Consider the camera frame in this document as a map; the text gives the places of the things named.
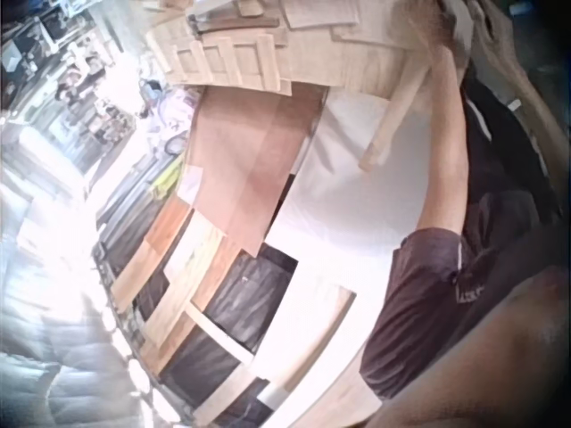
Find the white sheet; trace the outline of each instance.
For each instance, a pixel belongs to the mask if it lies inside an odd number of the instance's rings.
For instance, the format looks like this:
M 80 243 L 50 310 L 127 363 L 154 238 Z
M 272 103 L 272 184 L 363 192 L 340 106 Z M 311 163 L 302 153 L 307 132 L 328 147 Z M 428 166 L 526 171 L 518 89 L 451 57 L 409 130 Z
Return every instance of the white sheet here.
M 358 162 L 386 100 L 331 89 L 316 135 L 266 242 L 355 292 L 386 286 L 393 250 L 426 195 L 430 119 L 410 113 L 384 166 Z

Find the hand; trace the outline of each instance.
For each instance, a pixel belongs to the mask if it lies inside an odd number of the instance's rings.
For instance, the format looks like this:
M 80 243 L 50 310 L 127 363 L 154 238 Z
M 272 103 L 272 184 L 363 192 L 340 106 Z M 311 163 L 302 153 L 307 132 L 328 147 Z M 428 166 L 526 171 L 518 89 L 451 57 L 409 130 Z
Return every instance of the hand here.
M 429 53 L 439 47 L 452 49 L 455 19 L 437 0 L 409 0 L 407 9 L 410 25 Z

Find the sleeve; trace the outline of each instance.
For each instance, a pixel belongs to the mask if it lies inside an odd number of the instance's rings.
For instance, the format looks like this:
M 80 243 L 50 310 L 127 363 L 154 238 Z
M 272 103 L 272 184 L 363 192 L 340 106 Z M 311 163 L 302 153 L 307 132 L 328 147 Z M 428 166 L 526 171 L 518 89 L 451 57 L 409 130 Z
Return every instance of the sleeve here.
M 385 305 L 360 368 L 380 399 L 390 399 L 420 375 L 458 324 L 460 242 L 450 230 L 421 229 L 394 253 Z

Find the dark t-shirt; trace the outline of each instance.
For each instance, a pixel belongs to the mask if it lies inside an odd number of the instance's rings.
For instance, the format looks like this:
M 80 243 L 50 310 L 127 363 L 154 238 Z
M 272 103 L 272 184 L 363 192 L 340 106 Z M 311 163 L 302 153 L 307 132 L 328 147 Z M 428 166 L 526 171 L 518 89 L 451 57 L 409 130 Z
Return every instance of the dark t-shirt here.
M 476 111 L 464 108 L 470 164 L 464 230 L 418 230 L 394 252 L 385 306 L 361 363 L 363 379 L 381 399 L 418 377 L 520 282 L 567 265 L 567 227 L 540 222 L 535 194 L 506 174 Z

